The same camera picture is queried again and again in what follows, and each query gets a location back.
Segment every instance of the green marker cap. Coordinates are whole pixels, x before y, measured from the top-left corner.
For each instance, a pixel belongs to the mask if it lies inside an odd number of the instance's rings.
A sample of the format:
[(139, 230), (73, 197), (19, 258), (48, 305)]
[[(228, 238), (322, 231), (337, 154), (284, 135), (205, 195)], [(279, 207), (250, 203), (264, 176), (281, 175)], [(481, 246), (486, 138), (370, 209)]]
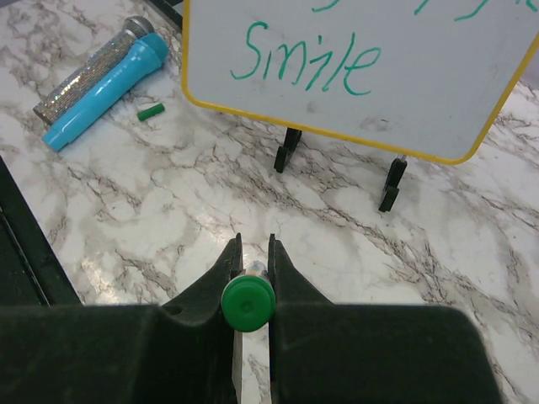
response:
[(230, 281), (221, 297), (221, 308), (230, 327), (241, 332), (256, 331), (275, 312), (275, 292), (258, 276), (240, 275)]
[(141, 122), (143, 120), (147, 120), (148, 118), (151, 118), (157, 114), (161, 114), (165, 110), (165, 106), (163, 104), (157, 104), (152, 106), (151, 108), (144, 109), (143, 111), (139, 112), (136, 116), (138, 117), (138, 120)]

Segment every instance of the white marble surface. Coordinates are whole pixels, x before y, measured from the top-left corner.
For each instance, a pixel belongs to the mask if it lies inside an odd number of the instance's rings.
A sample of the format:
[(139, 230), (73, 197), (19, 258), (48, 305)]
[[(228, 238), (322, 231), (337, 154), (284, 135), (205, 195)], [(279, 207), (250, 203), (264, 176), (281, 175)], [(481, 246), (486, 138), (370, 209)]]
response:
[[(32, 108), (139, 13), (172, 57), (56, 155)], [(507, 401), (539, 402), (539, 92), (517, 85), (469, 162), (412, 160), (383, 215), (393, 155), (306, 134), (275, 173), (283, 128), (189, 104), (179, 35), (143, 3), (24, 0), (0, 33), (0, 153), (86, 304), (167, 301), (236, 232), (246, 262), (275, 232), (334, 301), (464, 310)], [(156, 102), (167, 111), (138, 122)], [(245, 339), (244, 402), (268, 403), (266, 334)]]

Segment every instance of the black plastic part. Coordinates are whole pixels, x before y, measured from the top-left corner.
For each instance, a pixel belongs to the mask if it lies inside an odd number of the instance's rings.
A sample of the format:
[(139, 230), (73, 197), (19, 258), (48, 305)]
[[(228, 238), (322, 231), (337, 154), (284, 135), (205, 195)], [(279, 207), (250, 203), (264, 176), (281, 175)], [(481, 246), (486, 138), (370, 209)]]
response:
[(272, 401), (501, 404), (478, 332), (434, 306), (337, 306), (269, 242), (277, 309), (269, 323)]
[(301, 138), (301, 130), (293, 128), (286, 129), (285, 142), (283, 146), (279, 146), (277, 156), (275, 156), (275, 164), (273, 166), (278, 173), (283, 173), (285, 171), (285, 167), (288, 165)]
[(392, 209), (395, 199), (398, 197), (398, 184), (406, 171), (408, 163), (405, 160), (396, 158), (391, 163), (389, 173), (387, 173), (386, 183), (382, 193), (382, 202), (378, 207), (380, 212), (388, 212)]
[(184, 19), (174, 7), (183, 3), (184, 0), (146, 0), (150, 3), (171, 25), (181, 31), (184, 26)]
[(163, 307), (0, 308), (0, 402), (237, 404), (241, 335), (221, 293), (241, 267), (238, 235)]
[(0, 306), (80, 300), (0, 157)]

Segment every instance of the black clamp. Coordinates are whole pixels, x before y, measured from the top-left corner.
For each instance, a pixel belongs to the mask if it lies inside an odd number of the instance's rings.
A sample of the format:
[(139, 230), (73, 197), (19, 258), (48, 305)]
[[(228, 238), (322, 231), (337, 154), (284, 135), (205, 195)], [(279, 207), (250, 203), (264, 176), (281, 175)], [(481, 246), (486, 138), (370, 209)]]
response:
[(378, 207), (380, 212), (388, 212), (393, 207), (395, 199), (398, 196), (398, 183), (401, 182), (401, 178), (406, 171), (408, 163), (406, 162), (406, 156), (399, 155), (391, 163), (389, 173), (387, 173), (386, 183), (384, 184), (384, 190), (382, 194), (382, 202)]

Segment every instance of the marker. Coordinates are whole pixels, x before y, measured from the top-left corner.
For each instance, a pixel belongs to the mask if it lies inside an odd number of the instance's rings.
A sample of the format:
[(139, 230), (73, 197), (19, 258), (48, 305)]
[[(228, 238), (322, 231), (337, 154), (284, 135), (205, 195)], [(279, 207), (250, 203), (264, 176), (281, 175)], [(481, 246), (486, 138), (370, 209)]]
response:
[(222, 313), (228, 325), (240, 332), (262, 328), (275, 313), (275, 307), (275, 292), (260, 261), (243, 270), (222, 292)]

